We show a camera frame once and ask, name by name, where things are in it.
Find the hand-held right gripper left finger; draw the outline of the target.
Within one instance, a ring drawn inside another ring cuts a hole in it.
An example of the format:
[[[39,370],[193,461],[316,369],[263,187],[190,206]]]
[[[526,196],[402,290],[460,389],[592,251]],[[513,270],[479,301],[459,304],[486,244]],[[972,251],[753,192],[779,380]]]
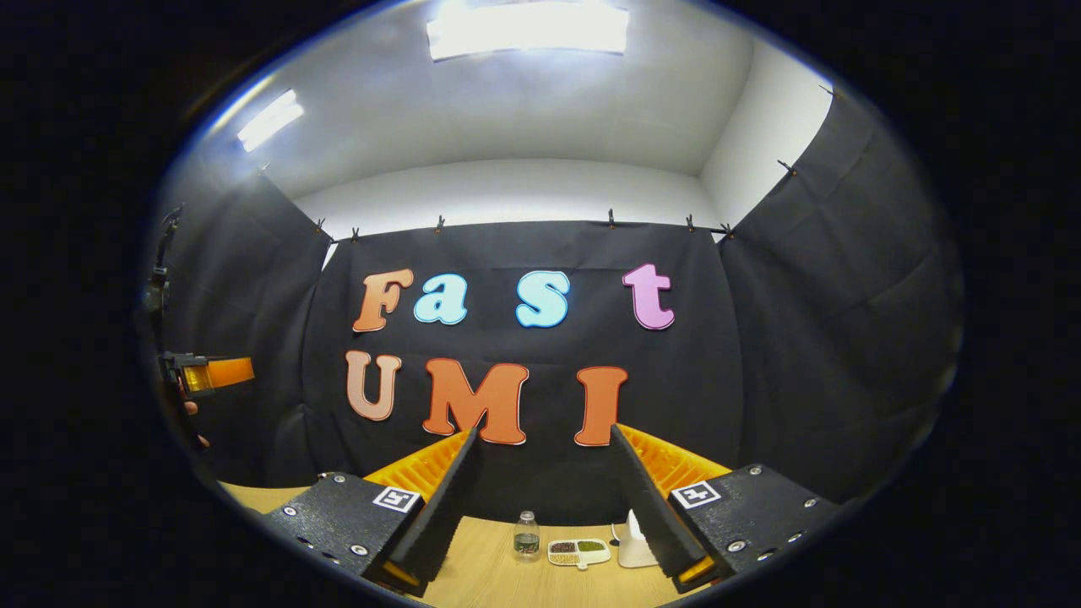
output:
[[[422,596],[478,480],[479,440],[456,432],[366,477],[328,472],[263,519],[359,584]]]

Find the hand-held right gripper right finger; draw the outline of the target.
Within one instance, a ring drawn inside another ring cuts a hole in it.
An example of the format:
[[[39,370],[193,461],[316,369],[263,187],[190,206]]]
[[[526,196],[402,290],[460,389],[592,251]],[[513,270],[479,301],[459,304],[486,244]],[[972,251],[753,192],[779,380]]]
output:
[[[764,464],[730,470],[623,424],[610,439],[622,494],[681,593],[786,561],[842,512]]]

